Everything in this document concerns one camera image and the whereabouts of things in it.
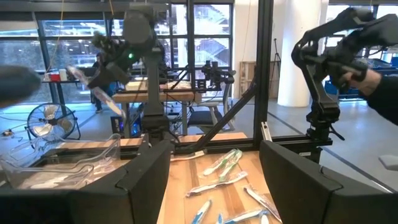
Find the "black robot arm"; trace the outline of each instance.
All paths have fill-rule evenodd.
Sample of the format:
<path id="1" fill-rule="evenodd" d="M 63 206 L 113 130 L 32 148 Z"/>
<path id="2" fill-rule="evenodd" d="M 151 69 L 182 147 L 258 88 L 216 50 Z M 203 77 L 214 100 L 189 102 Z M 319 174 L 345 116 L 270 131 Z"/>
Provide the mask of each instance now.
<path id="1" fill-rule="evenodd" d="M 297 42 L 292 51 L 292 60 L 303 72 L 313 100 L 312 110 L 307 115 L 307 121 L 312 126 L 307 134 L 311 138 L 327 140 L 331 130 L 335 133 L 331 124 L 338 121 L 340 116 L 339 106 L 327 95 L 322 80 L 329 75 L 332 84 L 342 89 L 347 88 L 346 82 L 341 80 L 347 72 L 352 72 L 353 78 L 359 82 L 364 80 L 368 66 L 355 61 L 358 52 L 365 47 L 398 44 L 398 30 L 391 29 L 395 26 L 398 26 L 395 14 L 375 19 L 371 11 L 348 8 L 336 19 L 307 31 Z M 355 30 L 336 47 L 322 55 L 317 54 L 321 38 L 350 29 Z"/>

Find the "wooden tabletop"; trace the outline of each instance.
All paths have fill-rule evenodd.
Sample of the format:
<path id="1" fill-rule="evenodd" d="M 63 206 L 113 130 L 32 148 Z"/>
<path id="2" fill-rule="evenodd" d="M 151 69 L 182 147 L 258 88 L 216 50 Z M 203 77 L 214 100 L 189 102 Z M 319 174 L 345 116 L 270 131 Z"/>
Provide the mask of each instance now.
<path id="1" fill-rule="evenodd" d="M 202 221 L 205 224 L 216 223 L 219 213 L 223 214 L 224 221 L 226 221 L 244 212 L 262 209 L 254 199 L 243 191 L 243 187 L 248 185 L 272 201 L 257 151 L 244 152 L 238 166 L 232 171 L 232 174 L 246 171 L 248 176 L 243 180 L 219 189 L 209 190 L 199 196 L 186 198 L 185 194 L 190 189 L 209 184 L 217 179 L 217 174 L 211 174 L 207 178 L 199 177 L 198 174 L 212 165 L 220 156 L 220 154 L 205 155 L 190 161 L 171 163 L 169 181 L 160 209 L 158 224 L 192 223 L 197 211 L 209 199 L 212 199 L 213 204 Z M 272 215 L 269 215 L 268 218 L 271 224 L 279 223 Z M 258 224 L 259 219 L 253 218 L 243 223 Z"/>
<path id="2" fill-rule="evenodd" d="M 116 103 L 146 102 L 148 93 L 117 93 L 112 96 Z M 201 94 L 193 92 L 160 93 L 159 100 L 166 101 L 195 101 L 201 102 Z"/>
<path id="3" fill-rule="evenodd" d="M 202 137 L 202 134 L 190 135 L 190 136 L 180 136 L 180 141 L 183 143 L 196 142 Z M 217 134 L 212 141 L 217 140 L 228 140 L 228 139 L 246 139 L 247 136 L 244 133 L 220 133 Z M 141 144 L 142 138 L 132 138 L 132 139 L 121 139 L 120 146 L 138 146 Z M 69 149 L 87 149 L 96 147 L 107 147 L 110 146 L 112 141 L 109 142 L 96 142 L 96 141 L 79 141 L 79 142 L 66 142 L 59 147 L 66 147 Z"/>

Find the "white pillar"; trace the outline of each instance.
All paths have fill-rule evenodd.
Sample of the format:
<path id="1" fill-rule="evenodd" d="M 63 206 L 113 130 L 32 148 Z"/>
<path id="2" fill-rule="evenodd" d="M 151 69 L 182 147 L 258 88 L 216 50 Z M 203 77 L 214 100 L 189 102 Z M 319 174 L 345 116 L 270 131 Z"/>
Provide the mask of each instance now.
<path id="1" fill-rule="evenodd" d="M 292 61 L 291 53 L 305 31 L 319 26 L 322 0 L 286 0 L 285 3 L 278 104 L 303 107 L 310 102 L 310 92 L 301 69 Z"/>

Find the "floor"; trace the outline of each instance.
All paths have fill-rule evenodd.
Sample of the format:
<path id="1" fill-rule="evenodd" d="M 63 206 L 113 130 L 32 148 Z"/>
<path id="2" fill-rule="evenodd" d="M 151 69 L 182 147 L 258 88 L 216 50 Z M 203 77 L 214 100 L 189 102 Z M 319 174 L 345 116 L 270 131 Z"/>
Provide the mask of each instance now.
<path id="1" fill-rule="evenodd" d="M 75 116 L 81 129 L 81 139 L 106 139 L 111 134 L 110 116 L 114 113 L 105 108 L 100 114 L 95 114 L 91 104 L 67 105 L 75 110 Z M 356 179 L 377 189 L 398 190 L 398 172 L 388 171 L 379 162 L 378 157 L 385 154 L 398 155 L 398 127 L 380 117 L 374 110 L 368 108 L 366 102 L 340 103 L 340 120 L 334 125 L 346 141 L 335 136 L 332 146 L 325 147 L 320 164 Z M 0 130 L 20 126 L 13 129 L 14 138 L 1 137 L 0 142 L 5 149 L 10 149 L 27 141 L 24 123 L 34 106 L 14 106 L 0 111 Z M 236 132 L 244 132 L 251 137 L 253 133 L 254 104 L 247 104 L 235 117 Z M 305 115 L 309 108 L 287 108 L 279 106 L 276 101 L 269 102 L 268 124 L 273 136 L 288 136 L 302 134 L 308 128 Z M 201 133 L 198 128 L 189 128 L 189 134 Z M 71 137 L 77 137 L 75 131 Z"/>

